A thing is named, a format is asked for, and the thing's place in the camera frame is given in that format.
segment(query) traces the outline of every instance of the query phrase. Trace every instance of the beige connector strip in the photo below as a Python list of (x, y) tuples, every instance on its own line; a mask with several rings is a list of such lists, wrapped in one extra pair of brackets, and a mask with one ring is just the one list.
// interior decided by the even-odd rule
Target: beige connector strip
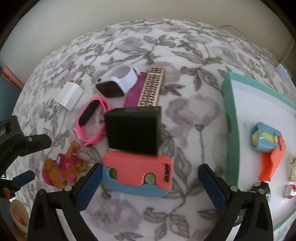
[(151, 67), (147, 74), (137, 106), (156, 106), (165, 68)]

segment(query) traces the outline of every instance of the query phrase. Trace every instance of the black box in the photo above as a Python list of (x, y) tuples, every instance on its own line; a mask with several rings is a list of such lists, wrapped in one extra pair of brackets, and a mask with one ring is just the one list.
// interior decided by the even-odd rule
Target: black box
[(115, 108), (105, 113), (109, 147), (157, 155), (160, 145), (161, 107)]

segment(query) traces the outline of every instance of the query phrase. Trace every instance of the white watch strap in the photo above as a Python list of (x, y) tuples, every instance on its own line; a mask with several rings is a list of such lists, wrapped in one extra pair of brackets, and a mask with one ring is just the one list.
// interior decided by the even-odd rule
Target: white watch strap
[(99, 83), (114, 81), (126, 94), (137, 82), (140, 71), (137, 67), (129, 64), (122, 64), (108, 70)]

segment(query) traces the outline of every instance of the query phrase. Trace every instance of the floral bedsheet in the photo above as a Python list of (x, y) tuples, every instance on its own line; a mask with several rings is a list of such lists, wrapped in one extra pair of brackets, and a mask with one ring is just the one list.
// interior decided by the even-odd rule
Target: floral bedsheet
[[(51, 148), (19, 157), (8, 177), (28, 169), (36, 178), (17, 193), (30, 213), (37, 191), (55, 190), (42, 179), (43, 161), (65, 153), (75, 140), (72, 131), (80, 108), (99, 92), (94, 83), (107, 70), (122, 63), (141, 71), (164, 66), (161, 88), (162, 145), (160, 154), (174, 161), (173, 187), (163, 198), (112, 192), (101, 185), (89, 207), (81, 213), (98, 240), (204, 240), (220, 214), (198, 181), (197, 168), (207, 163), (217, 175), (226, 170), (227, 124), (221, 84), (228, 71), (263, 83), (294, 101), (275, 67), (276, 59), (255, 43), (214, 26), (179, 20), (139, 20), (108, 26), (80, 36), (42, 60), (30, 76), (14, 109), (25, 135), (45, 133)], [(67, 81), (84, 93), (72, 112), (54, 102)], [(122, 107), (124, 98), (108, 100)], [(87, 130), (101, 120), (97, 114)], [(107, 141), (82, 148), (79, 155), (102, 162)], [(59, 217), (70, 240), (64, 216)], [(289, 224), (277, 230), (276, 240)]]

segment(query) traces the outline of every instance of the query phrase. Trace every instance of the beige round object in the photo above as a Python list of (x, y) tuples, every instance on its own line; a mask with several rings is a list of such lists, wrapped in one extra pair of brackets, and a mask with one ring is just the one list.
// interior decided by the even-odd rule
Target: beige round object
[[(27, 210), (25, 209), (24, 205), (19, 200), (13, 200), (10, 205), (10, 214), (15, 222), (15, 225), (18, 227), (20, 231), (27, 234), (28, 233), (28, 226), (29, 226), (29, 215), (27, 213)], [(23, 220), (25, 221), (26, 226), (22, 225), (13, 215), (13, 211), (19, 213)]]

